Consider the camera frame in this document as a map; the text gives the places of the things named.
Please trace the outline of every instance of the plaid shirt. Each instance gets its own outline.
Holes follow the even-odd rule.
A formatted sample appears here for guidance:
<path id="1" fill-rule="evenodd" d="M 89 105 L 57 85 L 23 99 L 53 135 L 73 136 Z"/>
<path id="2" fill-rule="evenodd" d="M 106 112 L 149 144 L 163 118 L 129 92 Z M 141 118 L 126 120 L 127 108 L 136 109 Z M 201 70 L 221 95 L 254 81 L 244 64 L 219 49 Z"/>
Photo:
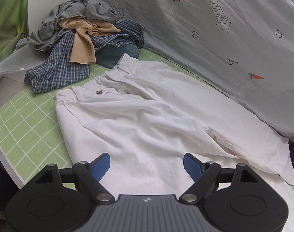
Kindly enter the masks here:
<path id="1" fill-rule="evenodd" d="M 132 44 L 142 49 L 144 46 L 144 27 L 135 21 L 132 20 L 118 20 L 114 23 L 114 26 L 121 31 L 119 33 L 114 33 L 109 37 L 98 36 L 92 37 L 91 41 L 94 45 L 95 51 L 98 51 L 108 46 L 122 46 L 125 44 Z"/>
<path id="2" fill-rule="evenodd" d="M 66 33 L 54 46 L 46 62 L 26 72 L 24 81 L 32 81 L 33 93 L 48 92 L 89 77 L 90 64 L 70 63 L 74 37 L 73 32 Z"/>

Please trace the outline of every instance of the green grid tablecloth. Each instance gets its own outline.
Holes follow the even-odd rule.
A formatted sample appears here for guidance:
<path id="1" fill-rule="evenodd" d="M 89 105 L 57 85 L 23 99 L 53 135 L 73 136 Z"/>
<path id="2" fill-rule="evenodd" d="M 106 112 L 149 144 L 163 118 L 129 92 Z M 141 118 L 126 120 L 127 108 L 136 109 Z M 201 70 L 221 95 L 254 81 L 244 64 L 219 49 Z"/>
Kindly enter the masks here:
<path id="1" fill-rule="evenodd" d="M 172 69 L 207 84 L 182 67 L 148 50 L 140 50 L 139 60 L 166 63 Z M 84 85 L 105 70 L 109 69 L 92 64 L 89 78 L 66 88 Z M 23 183 L 27 183 L 49 163 L 56 163 L 59 168 L 72 166 L 55 112 L 53 96 L 58 90 L 33 94 L 31 87 L 28 87 L 0 108 L 0 150 Z"/>

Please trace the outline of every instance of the ribbed gray surface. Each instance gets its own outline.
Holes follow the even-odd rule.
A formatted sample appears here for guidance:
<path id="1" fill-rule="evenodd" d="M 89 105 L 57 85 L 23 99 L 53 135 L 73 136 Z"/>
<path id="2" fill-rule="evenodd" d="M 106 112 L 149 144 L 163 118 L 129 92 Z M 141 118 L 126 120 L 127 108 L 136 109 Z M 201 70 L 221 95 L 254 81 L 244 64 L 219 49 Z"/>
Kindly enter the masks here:
<path id="1" fill-rule="evenodd" d="M 121 195 L 116 203 L 96 208 L 77 232 L 220 232 L 195 206 L 174 195 Z"/>

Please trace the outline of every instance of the green curtain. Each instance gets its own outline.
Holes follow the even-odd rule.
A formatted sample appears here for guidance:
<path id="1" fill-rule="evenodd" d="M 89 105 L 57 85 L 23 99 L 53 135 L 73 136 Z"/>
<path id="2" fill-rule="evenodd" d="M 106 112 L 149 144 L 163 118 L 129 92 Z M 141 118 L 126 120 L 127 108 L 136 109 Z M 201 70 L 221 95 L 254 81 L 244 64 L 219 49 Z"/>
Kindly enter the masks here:
<path id="1" fill-rule="evenodd" d="M 26 7 L 27 0 L 0 0 L 0 62 L 26 32 Z"/>

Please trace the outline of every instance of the beige cloth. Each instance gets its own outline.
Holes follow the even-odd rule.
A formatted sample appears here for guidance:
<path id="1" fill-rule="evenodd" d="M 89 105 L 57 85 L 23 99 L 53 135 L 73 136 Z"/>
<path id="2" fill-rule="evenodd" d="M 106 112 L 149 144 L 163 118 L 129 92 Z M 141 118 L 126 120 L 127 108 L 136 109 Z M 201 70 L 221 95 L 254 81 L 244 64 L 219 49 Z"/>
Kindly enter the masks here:
<path id="1" fill-rule="evenodd" d="M 120 32 L 119 29 L 109 22 L 101 20 L 89 21 L 79 16 L 63 19 L 59 21 L 58 26 L 76 30 L 70 62 L 79 64 L 96 62 L 94 46 L 90 36 L 108 37 L 115 32 Z"/>

